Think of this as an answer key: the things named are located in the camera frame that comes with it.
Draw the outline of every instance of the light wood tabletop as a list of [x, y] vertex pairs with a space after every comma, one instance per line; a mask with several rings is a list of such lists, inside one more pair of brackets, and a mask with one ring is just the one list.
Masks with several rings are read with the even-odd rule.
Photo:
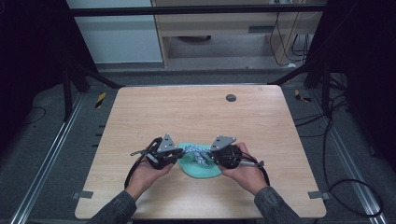
[[[236, 101], [226, 96], [234, 94]], [[265, 162], [271, 186], [300, 217], [324, 217], [318, 186], [282, 90], [270, 85], [127, 87], [119, 90], [76, 217], [90, 218], [123, 190], [138, 156], [156, 137], [211, 145], [217, 135], [245, 142]], [[254, 197], [228, 177], [197, 179], [176, 164], [137, 201], [134, 218], [260, 218]]]

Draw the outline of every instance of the hand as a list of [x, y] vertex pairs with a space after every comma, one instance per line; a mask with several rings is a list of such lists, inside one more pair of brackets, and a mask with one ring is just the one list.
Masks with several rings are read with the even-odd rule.
[[174, 164], [168, 164], [161, 170], [156, 170], [146, 161], [142, 161], [134, 170], [131, 176], [131, 181], [125, 189], [136, 202], [137, 199], [145, 192], [157, 179], [163, 175], [167, 175]]
[[[242, 152], [248, 154], [245, 143], [238, 143], [236, 146], [239, 147]], [[235, 169], [226, 169], [221, 166], [219, 168], [223, 175], [235, 180], [243, 189], [249, 191], [253, 195], [256, 195], [259, 190], [268, 187], [258, 167], [239, 164]]]

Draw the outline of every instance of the human arm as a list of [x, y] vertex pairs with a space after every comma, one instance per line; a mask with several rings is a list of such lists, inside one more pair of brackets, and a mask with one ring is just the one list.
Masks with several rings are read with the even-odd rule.
[[[248, 154], [245, 143], [238, 143], [236, 146], [243, 153]], [[240, 164], [235, 169], [220, 167], [220, 170], [223, 175], [235, 180], [243, 189], [255, 196], [254, 203], [262, 213], [266, 224], [303, 223], [282, 197], [267, 185], [258, 167]]]
[[134, 215], [138, 198], [160, 177], [168, 174], [174, 164], [161, 170], [142, 161], [131, 176], [128, 187], [107, 203], [88, 223], [127, 223]]

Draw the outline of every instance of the crumpled fabric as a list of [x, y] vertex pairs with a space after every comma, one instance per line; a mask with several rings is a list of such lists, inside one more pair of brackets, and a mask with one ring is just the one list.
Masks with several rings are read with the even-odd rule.
[[181, 169], [194, 178], [211, 178], [221, 174], [219, 167], [207, 155], [210, 146], [197, 145], [194, 143], [180, 143], [186, 153], [177, 162]]

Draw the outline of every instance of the gray floor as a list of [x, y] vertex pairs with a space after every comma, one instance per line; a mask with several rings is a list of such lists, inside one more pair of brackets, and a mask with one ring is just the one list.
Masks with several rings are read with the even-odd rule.
[[[174, 38], [170, 62], [166, 68], [138, 68], [133, 72], [106, 72], [104, 76], [125, 85], [186, 85], [186, 84], [233, 84], [267, 83], [286, 75], [292, 68], [276, 64], [263, 36], [212, 36], [206, 42], [194, 38]], [[319, 113], [315, 103], [297, 100], [294, 91], [299, 89], [304, 97], [315, 98], [319, 91], [305, 90], [301, 81], [304, 75], [294, 78], [283, 86], [290, 112], [294, 119]], [[117, 90], [102, 83], [89, 80], [92, 88], [84, 94], [83, 103], [64, 146], [51, 167], [48, 179], [39, 194], [29, 220], [38, 223], [73, 222], [77, 200], [73, 192], [82, 190], [92, 164], [96, 146], [106, 124]], [[105, 91], [106, 98], [100, 109], [94, 108], [98, 95]], [[332, 91], [332, 96], [339, 91]], [[62, 86], [56, 86], [37, 95], [34, 106], [45, 108], [46, 114], [38, 122], [24, 125], [10, 144], [12, 154], [2, 158], [0, 166], [0, 219], [5, 223], [21, 203], [35, 174], [62, 125], [64, 115]], [[26, 121], [34, 121], [43, 115], [40, 108], [32, 109]], [[334, 112], [333, 128], [342, 136], [343, 143], [364, 180], [381, 195], [384, 216], [388, 223], [396, 223], [396, 175], [385, 160], [369, 154], [359, 126], [348, 112], [347, 106]], [[307, 158], [318, 182], [319, 189], [326, 191], [322, 172], [323, 137], [307, 137], [325, 130], [324, 120], [297, 128]], [[329, 137], [326, 145], [326, 164], [330, 183], [347, 178], [343, 160], [340, 159], [335, 142]], [[353, 187], [345, 184], [336, 190], [346, 203], [363, 212], [361, 201]], [[348, 212], [334, 199], [326, 201], [327, 215], [318, 223], [373, 223], [369, 218]]]

